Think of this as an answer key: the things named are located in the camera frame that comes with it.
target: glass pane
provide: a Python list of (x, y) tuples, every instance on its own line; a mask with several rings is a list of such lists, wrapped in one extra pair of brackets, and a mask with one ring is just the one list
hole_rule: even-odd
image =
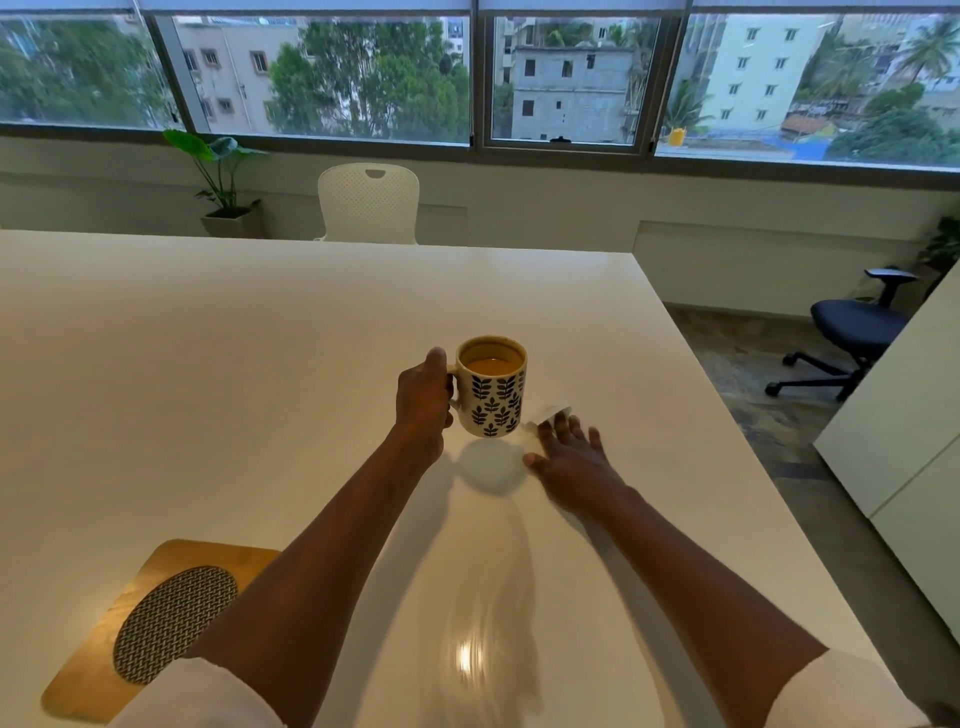
[(469, 144), (468, 18), (180, 16), (175, 26), (214, 133)]
[(960, 168), (960, 16), (695, 14), (657, 155)]
[(0, 121), (163, 129), (175, 108), (135, 16), (0, 18)]
[(659, 25), (495, 18), (492, 138), (633, 144)]

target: hand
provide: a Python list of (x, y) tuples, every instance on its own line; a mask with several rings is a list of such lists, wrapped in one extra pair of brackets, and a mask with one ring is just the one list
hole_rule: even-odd
[(589, 439), (580, 427), (580, 418), (569, 421), (563, 412), (553, 426), (542, 423), (537, 429), (546, 457), (528, 452), (523, 464), (534, 472), (547, 494), (568, 511), (600, 519), (630, 488), (607, 461), (596, 427)]
[(444, 430), (453, 425), (450, 398), (453, 377), (446, 373), (446, 352), (431, 349), (413, 369), (400, 373), (396, 385), (396, 427), (436, 462), (444, 452)]

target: left hand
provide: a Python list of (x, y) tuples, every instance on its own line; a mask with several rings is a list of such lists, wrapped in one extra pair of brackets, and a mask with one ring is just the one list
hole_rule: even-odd
[(427, 448), (433, 463), (444, 452), (444, 430), (453, 425), (453, 377), (446, 352), (435, 347), (421, 364), (400, 373), (396, 386), (396, 429)]

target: green leaf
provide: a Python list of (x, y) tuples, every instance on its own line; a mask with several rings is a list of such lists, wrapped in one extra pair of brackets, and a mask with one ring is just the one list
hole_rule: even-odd
[(185, 152), (190, 155), (190, 157), (200, 159), (202, 161), (215, 161), (216, 158), (213, 156), (213, 152), (210, 151), (210, 148), (207, 146), (206, 142), (200, 139), (195, 134), (190, 132), (182, 132), (179, 129), (165, 129), (163, 131), (163, 138), (169, 141), (173, 146), (177, 147), (181, 152)]
[(214, 161), (216, 161), (229, 157), (238, 146), (240, 145), (232, 136), (221, 136), (219, 139), (210, 142), (210, 152), (213, 154)]

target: mug handle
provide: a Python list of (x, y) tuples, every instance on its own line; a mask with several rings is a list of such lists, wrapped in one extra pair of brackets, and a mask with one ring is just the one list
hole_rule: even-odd
[(447, 364), (446, 373), (453, 375), (453, 380), (457, 382), (457, 396), (450, 398), (450, 406), (454, 409), (460, 409), (460, 379), (457, 378), (457, 365), (456, 364)]

